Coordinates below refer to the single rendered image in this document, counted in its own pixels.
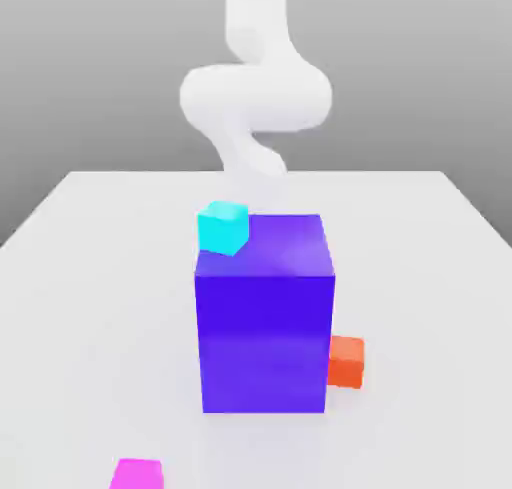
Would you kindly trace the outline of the small cyan cube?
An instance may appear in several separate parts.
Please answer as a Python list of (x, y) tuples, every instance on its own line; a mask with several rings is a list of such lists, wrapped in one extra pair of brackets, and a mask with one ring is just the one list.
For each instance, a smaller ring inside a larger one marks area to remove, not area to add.
[(213, 201), (197, 219), (201, 250), (234, 256), (249, 240), (249, 211), (244, 204)]

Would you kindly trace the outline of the small orange cube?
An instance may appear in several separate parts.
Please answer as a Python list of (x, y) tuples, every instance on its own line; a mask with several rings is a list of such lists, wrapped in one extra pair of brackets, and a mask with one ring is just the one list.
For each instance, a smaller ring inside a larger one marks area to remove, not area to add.
[(360, 389), (363, 383), (365, 344), (362, 338), (332, 336), (327, 384)]

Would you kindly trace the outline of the small magenta cube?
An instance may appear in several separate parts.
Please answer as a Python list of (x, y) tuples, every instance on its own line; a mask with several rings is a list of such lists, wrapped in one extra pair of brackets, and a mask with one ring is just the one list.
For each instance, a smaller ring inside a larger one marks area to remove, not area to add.
[(159, 460), (120, 459), (109, 489), (164, 489), (162, 464)]

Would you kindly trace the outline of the large purple box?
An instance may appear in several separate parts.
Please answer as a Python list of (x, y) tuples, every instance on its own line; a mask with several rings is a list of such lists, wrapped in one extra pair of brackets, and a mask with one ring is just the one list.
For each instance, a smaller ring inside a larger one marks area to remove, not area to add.
[(335, 270), (322, 219), (252, 215), (233, 256), (203, 251), (195, 269), (206, 413), (325, 409)]

